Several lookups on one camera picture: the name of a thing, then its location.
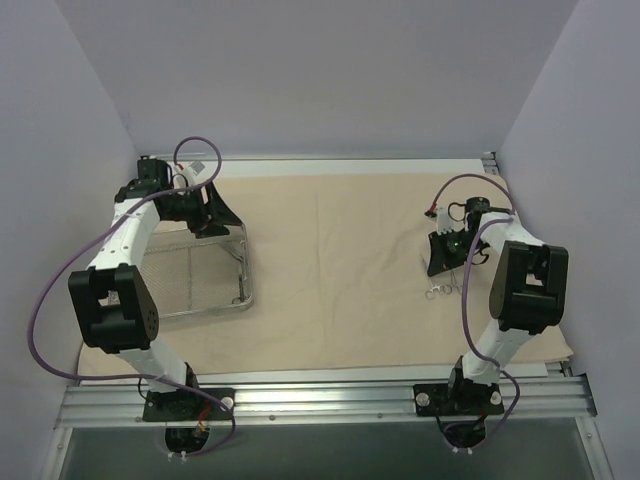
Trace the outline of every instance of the metal wire basket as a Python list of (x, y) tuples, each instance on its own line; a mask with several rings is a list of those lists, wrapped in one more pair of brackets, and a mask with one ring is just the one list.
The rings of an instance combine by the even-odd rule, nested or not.
[(186, 228), (151, 235), (141, 274), (160, 318), (237, 313), (252, 305), (246, 228), (228, 228), (229, 235), (201, 239)]

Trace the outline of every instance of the white wall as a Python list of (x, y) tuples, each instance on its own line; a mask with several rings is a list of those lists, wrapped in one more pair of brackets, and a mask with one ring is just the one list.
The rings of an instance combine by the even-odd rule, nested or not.
[[(28, 315), (61, 260), (108, 226), (136, 152), (53, 0), (0, 3), (0, 477), (38, 475), (64, 383), (26, 347)], [(38, 344), (73, 370), (80, 345), (66, 281)]]
[(500, 150), (533, 232), (569, 249), (562, 329), (616, 478), (640, 455), (640, 2), (580, 0)]
[(58, 0), (140, 151), (383, 158), (496, 150), (575, 3)]

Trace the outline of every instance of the screw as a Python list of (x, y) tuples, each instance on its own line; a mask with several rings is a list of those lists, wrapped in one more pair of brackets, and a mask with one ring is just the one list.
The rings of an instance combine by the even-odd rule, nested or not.
[(493, 392), (489, 401), (491, 402), (491, 405), (500, 405), (500, 402), (502, 402), (502, 395), (498, 392)]
[(427, 407), (429, 406), (429, 403), (431, 402), (431, 399), (429, 398), (429, 395), (421, 392), (418, 395), (416, 395), (416, 404), (419, 407)]
[(231, 410), (233, 408), (233, 398), (231, 397), (224, 397), (222, 400), (220, 400), (222, 402), (222, 404), (227, 407), (229, 410)]

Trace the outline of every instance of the beige cloth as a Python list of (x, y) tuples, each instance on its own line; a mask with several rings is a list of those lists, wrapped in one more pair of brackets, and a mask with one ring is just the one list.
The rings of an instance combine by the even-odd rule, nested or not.
[[(161, 337), (200, 374), (454, 363), (468, 350), (460, 296), (454, 291), (427, 300), (420, 260), (421, 251), (428, 255), (427, 236), (435, 229), (424, 211), (448, 178), (218, 180), (225, 202), (247, 225), (255, 304), (237, 315), (165, 322)], [(502, 193), (478, 179), (454, 182), (439, 204), (472, 196), (508, 206)], [(490, 318), (497, 255), (491, 257), (472, 270), (469, 312), (476, 339)], [(436, 281), (449, 282), (449, 274), (440, 277)], [(553, 361), (571, 353), (560, 330), (548, 328), (515, 361)], [(79, 371), (114, 374), (131, 368), (84, 347)]]

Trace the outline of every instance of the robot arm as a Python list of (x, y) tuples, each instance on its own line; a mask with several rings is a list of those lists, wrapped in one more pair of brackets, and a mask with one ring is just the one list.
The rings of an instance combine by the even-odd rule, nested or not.
[[(438, 226), (429, 236), (429, 276), (463, 265), (480, 227), (492, 220), (512, 218), (510, 212), (491, 207), (489, 201), (481, 197), (467, 200), (463, 230), (454, 231), (441, 219), (444, 215), (448, 216), (447, 211), (440, 208), (429, 215), (436, 217)], [(500, 255), (500, 260), (489, 296), (492, 319), (476, 348), (504, 368), (522, 345), (546, 327), (560, 322), (564, 313), (568, 253), (562, 247), (546, 245), (515, 219), (489, 226), (480, 239), (476, 253), (491, 248)], [(449, 400), (482, 410), (496, 391), (499, 379), (499, 368), (469, 351), (454, 368)], [(465, 413), (469, 413), (469, 408), (460, 412)]]
[[(189, 366), (157, 338), (158, 309), (140, 274), (142, 257), (161, 220), (185, 221), (197, 238), (228, 235), (228, 226), (242, 221), (225, 205), (213, 184), (173, 193), (149, 201), (134, 213), (133, 205), (155, 192), (173, 188), (178, 177), (195, 185), (197, 169), (169, 165), (143, 157), (138, 176), (115, 197), (113, 223), (129, 218), (104, 242), (86, 270), (72, 272), (69, 291), (84, 342), (118, 355), (139, 373), (163, 376), (175, 383), (197, 387)], [(149, 381), (149, 390), (170, 393), (176, 388)]]
[[(480, 227), (509, 218), (506, 213), (485, 213)], [(564, 248), (545, 245), (516, 221), (490, 226), (481, 240), (500, 255), (500, 261), (489, 296), (493, 318), (476, 347), (504, 367), (522, 345), (560, 322), (568, 254)], [(473, 382), (491, 385), (500, 379), (498, 368), (473, 352), (463, 357), (462, 366), (464, 377)]]

